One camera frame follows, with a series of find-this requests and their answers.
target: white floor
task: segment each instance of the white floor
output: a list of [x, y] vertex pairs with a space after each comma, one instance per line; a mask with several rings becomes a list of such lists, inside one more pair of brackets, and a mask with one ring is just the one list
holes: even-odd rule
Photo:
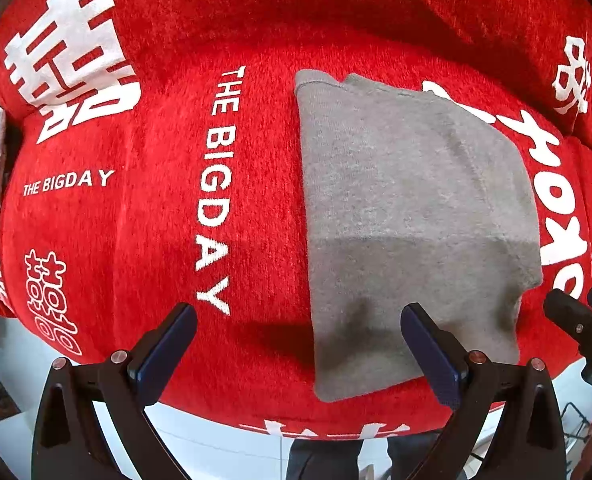
[[[0, 381], [23, 413], [0, 422], [0, 454], [19, 480], [30, 480], [32, 433], [42, 388], [58, 352], [17, 320], [0, 318]], [[580, 378], [583, 362], [554, 381], [561, 407], [572, 401], [592, 418], [592, 387]], [[109, 446], [124, 475], [138, 479], [104, 404], [96, 407]], [[283, 480], [293, 439], [238, 430], [162, 404], [146, 409], [169, 450], [193, 480]], [[481, 434], [493, 433], [499, 411]], [[365, 441], [359, 466], [375, 465], [380, 478], [391, 465], [384, 438]]]

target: red bedspread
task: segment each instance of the red bedspread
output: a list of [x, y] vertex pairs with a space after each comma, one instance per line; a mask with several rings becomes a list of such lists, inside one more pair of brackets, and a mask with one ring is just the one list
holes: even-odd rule
[[313, 393], [301, 68], [449, 96], [515, 142], [543, 184], [544, 283], [522, 298], [521, 362], [560, 373], [576, 348], [542, 300], [592, 286], [585, 0], [15, 0], [0, 103], [25, 143], [0, 258], [19, 319], [93, 362], [188, 301], [199, 330], [168, 404], [289, 436], [444, 424], [424, 380], [333, 404]]

